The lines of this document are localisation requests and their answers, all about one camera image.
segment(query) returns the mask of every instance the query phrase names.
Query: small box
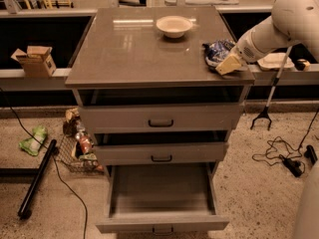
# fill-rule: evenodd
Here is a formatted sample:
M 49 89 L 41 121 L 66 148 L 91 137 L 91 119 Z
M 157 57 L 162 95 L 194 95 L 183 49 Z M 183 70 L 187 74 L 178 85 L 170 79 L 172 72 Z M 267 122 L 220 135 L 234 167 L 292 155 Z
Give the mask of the small box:
M 28 46 L 27 53 L 17 49 L 11 58 L 20 63 L 26 77 L 48 78 L 57 69 L 51 51 L 51 47 Z

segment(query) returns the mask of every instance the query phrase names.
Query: black pole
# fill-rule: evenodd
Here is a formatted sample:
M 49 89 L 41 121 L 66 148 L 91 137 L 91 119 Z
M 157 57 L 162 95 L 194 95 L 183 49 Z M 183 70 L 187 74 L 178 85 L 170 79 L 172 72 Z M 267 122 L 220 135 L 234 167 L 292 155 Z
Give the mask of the black pole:
M 47 167 L 47 164 L 50 160 L 51 154 L 54 152 L 54 150 L 56 150 L 56 143 L 57 143 L 57 141 L 55 139 L 51 140 L 51 142 L 50 142 L 50 145 L 47 149 L 47 152 L 45 153 L 45 155 L 42 159 L 42 162 L 40 164 L 39 172 L 35 176 L 35 178 L 33 179 L 32 183 L 29 187 L 29 190 L 28 190 L 28 192 L 27 192 L 27 194 L 22 202 L 22 205 L 18 211 L 18 215 L 19 215 L 20 219 L 28 219 L 32 214 L 32 211 L 29 210 L 30 204 L 32 202 L 34 194 L 36 193 L 37 187 L 42 179 L 42 175 L 43 175 L 43 173 Z

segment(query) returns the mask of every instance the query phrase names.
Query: floor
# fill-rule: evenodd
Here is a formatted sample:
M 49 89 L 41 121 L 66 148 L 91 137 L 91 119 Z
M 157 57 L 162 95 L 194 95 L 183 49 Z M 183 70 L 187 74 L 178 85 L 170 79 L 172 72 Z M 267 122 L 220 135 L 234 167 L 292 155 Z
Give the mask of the floor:
M 237 129 L 232 133 L 225 160 L 219 165 L 214 178 L 219 214 L 229 219 L 223 231 L 176 233 L 163 237 L 166 239 L 272 239 L 291 238 L 300 195 L 311 164 L 305 157 L 305 172 L 296 178 L 282 165 L 269 166 L 257 162 L 252 155 L 265 153 L 267 142 L 281 136 L 298 148 L 307 128 L 314 118 L 318 103 L 284 104 L 273 103 L 269 114 L 273 120 L 267 130 L 267 121 L 258 120 L 250 129 L 264 103 L 249 103 L 246 113 L 240 118 Z M 36 125 L 48 129 L 46 145 L 56 139 L 58 146 L 63 139 L 62 126 L 65 121 L 66 107 L 17 108 L 21 124 L 30 131 Z M 29 135 L 21 128 L 18 120 L 9 109 L 1 109 L 0 125 L 3 137 L 0 143 L 0 167 L 38 167 L 45 149 L 38 156 L 31 156 L 21 150 L 19 141 Z M 308 144 L 319 149 L 319 117 L 313 122 L 305 138 L 301 153 Z M 275 154 L 286 155 L 281 144 Z M 83 199 L 88 210 L 86 238 L 88 239 L 144 239 L 160 238 L 152 234 L 104 234 L 96 224 L 105 219 L 105 199 L 109 184 L 103 175 L 92 172 L 71 172 L 63 163 L 60 155 L 55 156 L 59 173 L 63 180 Z M 60 181 L 53 158 L 49 161 L 38 192 L 35 195 L 31 217 L 20 220 L 17 212 L 29 188 L 26 180 L 17 181 L 1 178 L 0 187 L 0 238 L 82 238 L 85 227 L 85 208 L 82 202 Z

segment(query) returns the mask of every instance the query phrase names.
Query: green object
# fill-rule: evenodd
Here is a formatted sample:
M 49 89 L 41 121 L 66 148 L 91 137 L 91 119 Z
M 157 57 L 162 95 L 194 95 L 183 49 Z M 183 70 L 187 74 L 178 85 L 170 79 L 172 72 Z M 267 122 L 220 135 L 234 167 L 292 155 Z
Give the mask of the green object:
M 21 140 L 19 146 L 30 155 L 38 155 L 39 149 L 48 135 L 47 129 L 43 125 L 38 125 L 32 129 L 33 137 Z
M 94 161 L 94 160 L 97 160 L 97 157 L 94 153 L 88 153 L 88 154 L 85 154 L 85 155 L 80 155 L 79 156 L 79 160 L 91 160 L 91 161 Z

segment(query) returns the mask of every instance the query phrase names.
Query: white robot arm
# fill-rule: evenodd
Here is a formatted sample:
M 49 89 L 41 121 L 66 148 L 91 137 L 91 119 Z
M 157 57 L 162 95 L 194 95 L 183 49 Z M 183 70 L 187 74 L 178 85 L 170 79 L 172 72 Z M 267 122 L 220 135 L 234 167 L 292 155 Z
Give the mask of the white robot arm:
M 319 60 L 319 0 L 276 0 L 271 16 L 243 34 L 216 70 L 225 75 L 298 43 Z

